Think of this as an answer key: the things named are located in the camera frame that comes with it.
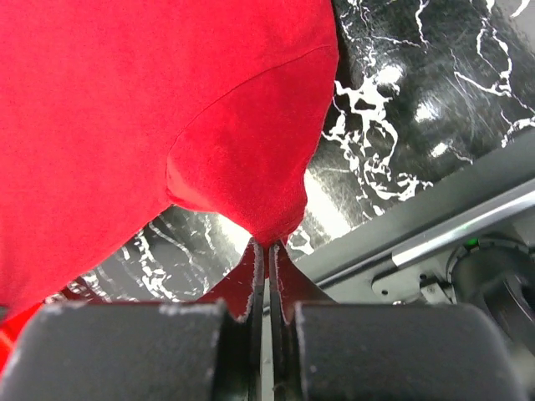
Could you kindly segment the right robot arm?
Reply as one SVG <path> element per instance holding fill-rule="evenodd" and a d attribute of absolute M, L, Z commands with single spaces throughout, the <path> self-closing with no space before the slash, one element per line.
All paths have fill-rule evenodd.
<path fill-rule="evenodd" d="M 451 258 L 456 301 L 338 303 L 277 243 L 247 244 L 196 302 L 106 303 L 65 293 L 27 323 L 4 400 L 259 400 L 271 318 L 277 400 L 526 400 L 506 342 L 534 345 L 534 264 L 508 245 Z"/>

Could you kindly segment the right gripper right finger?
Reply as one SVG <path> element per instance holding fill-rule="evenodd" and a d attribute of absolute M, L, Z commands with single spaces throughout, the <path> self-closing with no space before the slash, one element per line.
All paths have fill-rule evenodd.
<path fill-rule="evenodd" d="M 277 400 L 524 400 L 495 324 L 470 305 L 338 303 L 268 252 Z"/>

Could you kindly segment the dark red t-shirt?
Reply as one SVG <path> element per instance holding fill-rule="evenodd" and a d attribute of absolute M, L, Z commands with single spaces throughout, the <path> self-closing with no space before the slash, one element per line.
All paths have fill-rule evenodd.
<path fill-rule="evenodd" d="M 2 306 L 172 205 L 287 237 L 338 59 L 329 1 L 2 2 Z"/>

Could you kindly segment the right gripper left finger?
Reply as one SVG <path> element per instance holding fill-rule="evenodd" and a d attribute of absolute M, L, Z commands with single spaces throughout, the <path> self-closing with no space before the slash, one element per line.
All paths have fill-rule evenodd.
<path fill-rule="evenodd" d="M 258 400 L 264 252 L 196 302 L 57 302 L 23 329 L 4 400 Z"/>

